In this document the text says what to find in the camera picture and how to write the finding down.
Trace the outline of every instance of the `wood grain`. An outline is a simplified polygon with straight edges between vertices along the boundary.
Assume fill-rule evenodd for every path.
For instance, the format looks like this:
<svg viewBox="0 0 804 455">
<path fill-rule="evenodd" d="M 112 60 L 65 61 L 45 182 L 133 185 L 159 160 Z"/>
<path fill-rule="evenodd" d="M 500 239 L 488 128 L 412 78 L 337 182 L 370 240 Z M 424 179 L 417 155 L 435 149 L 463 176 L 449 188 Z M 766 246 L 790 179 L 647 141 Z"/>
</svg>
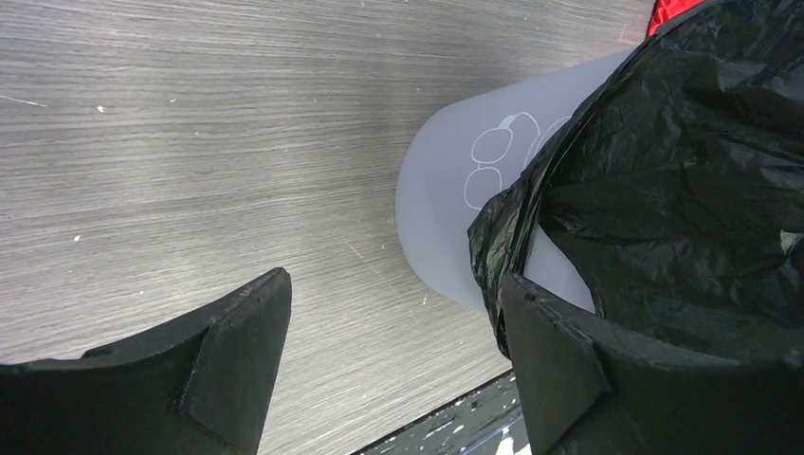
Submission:
<svg viewBox="0 0 804 455">
<path fill-rule="evenodd" d="M 650 0 L 0 2 L 0 361 L 69 358 L 273 266 L 261 453 L 357 449 L 508 367 L 396 240 L 438 108 L 639 42 Z"/>
</svg>

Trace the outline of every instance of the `trash bag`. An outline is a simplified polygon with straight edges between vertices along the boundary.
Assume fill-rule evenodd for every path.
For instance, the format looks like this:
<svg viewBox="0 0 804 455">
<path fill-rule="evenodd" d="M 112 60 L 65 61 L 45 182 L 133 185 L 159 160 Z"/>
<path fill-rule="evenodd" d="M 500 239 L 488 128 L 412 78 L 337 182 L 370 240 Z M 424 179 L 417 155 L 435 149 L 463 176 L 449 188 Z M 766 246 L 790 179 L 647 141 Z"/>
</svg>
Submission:
<svg viewBox="0 0 804 455">
<path fill-rule="evenodd" d="M 468 230 L 504 355 L 499 290 L 524 271 L 536 223 L 600 317 L 719 355 L 750 355 L 731 330 L 779 349 L 801 339 L 803 47 L 804 2 L 706 1 L 580 105 Z"/>
</svg>

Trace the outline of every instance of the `red bag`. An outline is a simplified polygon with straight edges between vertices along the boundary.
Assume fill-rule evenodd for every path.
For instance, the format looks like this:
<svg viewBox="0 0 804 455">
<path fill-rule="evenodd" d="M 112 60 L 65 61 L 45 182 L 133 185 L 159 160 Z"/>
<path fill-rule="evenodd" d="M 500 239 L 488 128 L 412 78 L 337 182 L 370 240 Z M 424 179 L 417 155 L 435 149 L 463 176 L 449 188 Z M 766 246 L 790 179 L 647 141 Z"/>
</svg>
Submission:
<svg viewBox="0 0 804 455">
<path fill-rule="evenodd" d="M 663 23 L 698 5 L 703 0 L 657 0 L 648 24 L 648 37 Z"/>
</svg>

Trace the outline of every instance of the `scratch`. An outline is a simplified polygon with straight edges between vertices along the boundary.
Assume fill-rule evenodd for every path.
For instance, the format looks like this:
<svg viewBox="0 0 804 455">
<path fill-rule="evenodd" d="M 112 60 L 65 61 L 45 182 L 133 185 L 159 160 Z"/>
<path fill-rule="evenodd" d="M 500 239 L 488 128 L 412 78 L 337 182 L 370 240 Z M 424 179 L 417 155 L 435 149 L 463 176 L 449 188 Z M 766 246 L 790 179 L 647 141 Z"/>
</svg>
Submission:
<svg viewBox="0 0 804 455">
<path fill-rule="evenodd" d="M 30 104 L 31 106 L 47 107 L 47 106 L 45 106 L 44 104 L 40 104 L 40 103 L 38 103 L 38 102 L 33 102 L 33 101 L 25 101 L 25 100 L 18 100 L 18 99 L 16 99 L 16 98 L 12 98 L 12 97 L 4 97 L 3 95 L 0 95 L 0 98 L 2 98 L 3 100 L 9 100 L 9 101 L 23 102 L 23 103 L 25 103 L 25 104 Z"/>
<path fill-rule="evenodd" d="M 364 263 L 366 263 L 366 265 L 368 265 L 368 266 L 369 266 L 369 267 L 370 267 L 370 268 L 373 270 L 373 272 L 376 274 L 376 276 L 377 276 L 377 277 L 379 277 L 379 279 L 380 279 L 380 280 L 382 280 L 382 282 L 384 282 L 384 283 L 385 283 L 385 284 L 386 284 L 386 285 L 387 285 L 387 286 L 388 286 L 388 287 L 389 287 L 389 288 L 390 288 L 390 289 L 393 291 L 393 293 L 394 293 L 394 294 L 395 294 L 397 297 L 400 297 L 400 296 L 399 296 L 399 293 L 398 293 L 398 292 L 396 292 L 396 289 L 394 289 L 394 288 L 393 288 L 393 286 L 391 286 L 391 284 L 388 282 L 388 280 L 387 280 L 385 277 L 383 277 L 381 273 L 379 273 L 379 270 L 377 270 L 377 269 L 376 269 L 376 268 L 375 268 L 375 267 L 372 265 L 372 263 L 370 263 L 370 262 L 369 262 L 369 261 L 368 261 L 366 258 L 364 258 L 364 257 L 363 257 L 363 255 L 362 255 L 362 254 L 360 254 L 360 252 L 359 252 L 359 251 L 357 251 L 357 250 L 355 249 L 355 247 L 354 247 L 354 246 L 352 246 L 352 244 L 350 244 L 349 242 L 344 242 L 344 244 L 346 244 L 348 247 L 350 247 L 350 248 L 352 249 L 352 251 L 354 251 L 354 252 L 355 252 L 355 254 L 358 256 L 358 258 L 360 258 L 361 260 L 363 260 L 363 262 L 364 262 Z"/>
</svg>

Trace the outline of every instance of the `red fabric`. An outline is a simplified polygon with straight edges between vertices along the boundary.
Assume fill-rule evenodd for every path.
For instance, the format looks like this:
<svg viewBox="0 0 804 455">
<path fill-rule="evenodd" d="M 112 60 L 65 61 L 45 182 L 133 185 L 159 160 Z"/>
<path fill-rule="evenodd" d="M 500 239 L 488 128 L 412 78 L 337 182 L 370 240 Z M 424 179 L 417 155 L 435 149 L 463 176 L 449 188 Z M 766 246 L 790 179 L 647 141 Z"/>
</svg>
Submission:
<svg viewBox="0 0 804 455">
<path fill-rule="evenodd" d="M 648 36 L 655 33 L 656 28 L 663 23 L 698 5 L 702 1 L 703 0 L 656 0 L 656 7 L 653 9 L 653 15 L 650 16 L 650 23 L 648 24 Z"/>
</svg>

